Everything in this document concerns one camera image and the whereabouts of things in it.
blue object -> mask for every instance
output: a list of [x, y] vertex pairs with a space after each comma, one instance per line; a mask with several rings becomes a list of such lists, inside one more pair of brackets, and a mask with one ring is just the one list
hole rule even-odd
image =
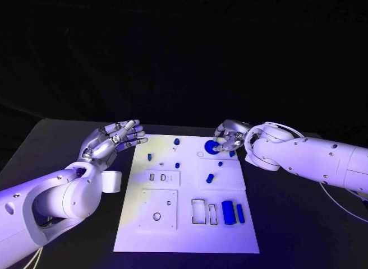
[[227, 225], [237, 224], [235, 209], [232, 201], [222, 202], [224, 222]]
[[214, 147], [217, 147], [219, 143], [214, 140], [208, 140], [205, 143], [205, 150], [209, 154], [215, 155], [219, 153], [219, 151], [214, 151]]
[[238, 210], [238, 221], [240, 221], [240, 223], [245, 223], [241, 204], [237, 205], [237, 210]]
[[212, 183], [214, 178], [215, 178], [215, 175], [209, 174], [209, 176], [206, 178], [206, 183]]

blue disc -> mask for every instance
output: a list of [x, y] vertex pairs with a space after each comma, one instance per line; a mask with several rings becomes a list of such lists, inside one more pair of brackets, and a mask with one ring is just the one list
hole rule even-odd
[[219, 153], [219, 151], [214, 151], [214, 147], [217, 147], [219, 143], [214, 140], [208, 140], [205, 143], [205, 150], [209, 154], [215, 155]]

table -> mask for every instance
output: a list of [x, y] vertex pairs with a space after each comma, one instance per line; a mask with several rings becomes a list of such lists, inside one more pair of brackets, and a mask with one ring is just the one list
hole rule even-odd
[[[42, 120], [0, 173], [0, 190], [62, 170], [91, 131], [108, 123]], [[212, 136], [214, 128], [144, 125], [152, 134]], [[368, 268], [368, 223], [332, 202], [319, 184], [244, 161], [238, 150], [260, 254], [113, 252], [134, 148], [110, 168], [123, 172], [120, 193], [103, 193], [95, 213], [49, 243], [38, 268]], [[361, 200], [326, 186], [342, 205], [368, 219]], [[29, 259], [12, 268], [23, 268]]]

robotic hand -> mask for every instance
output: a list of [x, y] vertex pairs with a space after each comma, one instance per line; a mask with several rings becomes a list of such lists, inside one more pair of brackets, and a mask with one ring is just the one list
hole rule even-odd
[[82, 143], [75, 163], [0, 192], [0, 268], [84, 221], [103, 192], [120, 191], [121, 173], [105, 169], [120, 151], [147, 142], [139, 124], [130, 120], [97, 129]]
[[[222, 131], [227, 142], [219, 145], [217, 140]], [[205, 149], [208, 153], [218, 154], [243, 145], [245, 161], [254, 166], [270, 171], [283, 167], [295, 175], [368, 194], [368, 149], [305, 137], [279, 123], [266, 122], [253, 126], [225, 120]]]

dark backdrop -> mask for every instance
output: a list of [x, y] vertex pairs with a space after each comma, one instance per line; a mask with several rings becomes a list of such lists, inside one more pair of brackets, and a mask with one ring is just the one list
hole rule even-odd
[[368, 1], [85, 2], [0, 7], [0, 145], [48, 117], [274, 121], [368, 146]]

